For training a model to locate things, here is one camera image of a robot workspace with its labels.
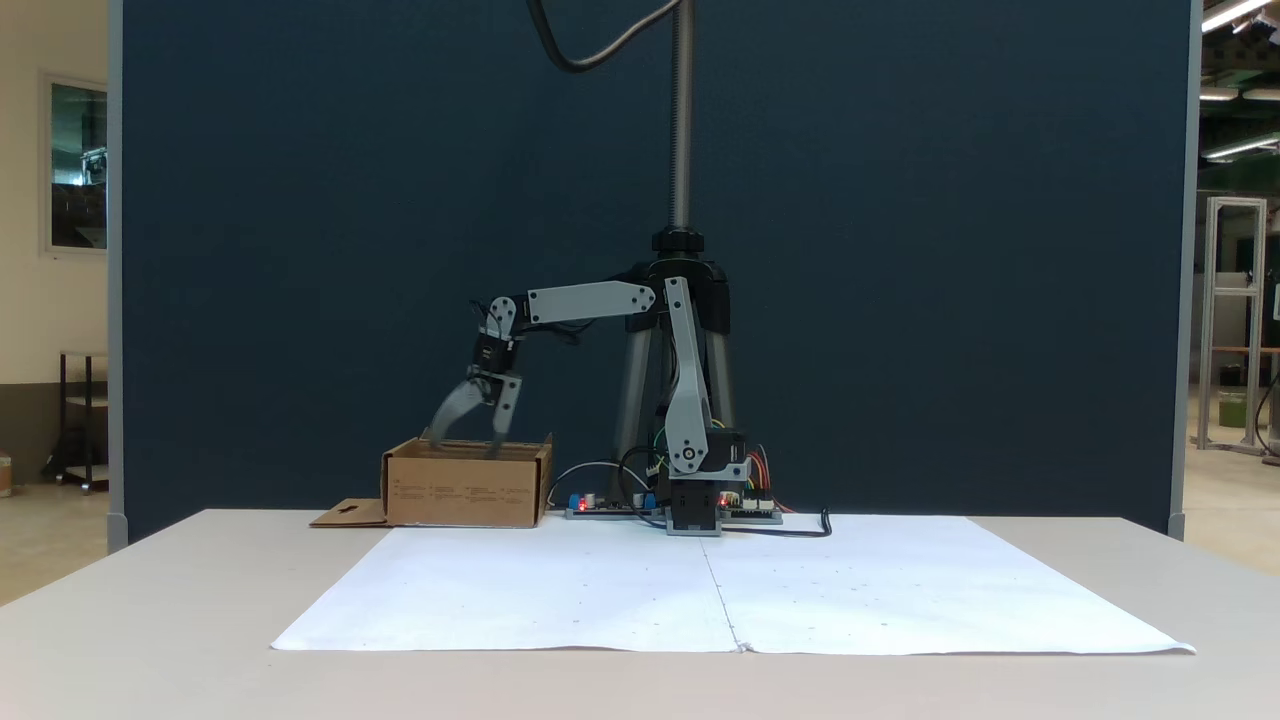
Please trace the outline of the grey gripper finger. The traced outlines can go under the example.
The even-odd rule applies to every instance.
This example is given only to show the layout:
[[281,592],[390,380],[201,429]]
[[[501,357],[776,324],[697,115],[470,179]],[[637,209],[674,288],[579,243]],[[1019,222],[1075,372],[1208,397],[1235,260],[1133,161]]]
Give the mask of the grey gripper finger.
[[500,451],[503,450],[509,436],[509,427],[515,415],[517,401],[518,398],[516,398],[515,404],[492,404],[494,409],[492,420],[493,439],[486,451],[488,459],[498,459],[500,456]]
[[489,379],[486,377],[470,377],[457,384],[442,401],[429,424],[429,442],[431,447],[442,447],[449,429],[468,413],[486,402],[489,392]]

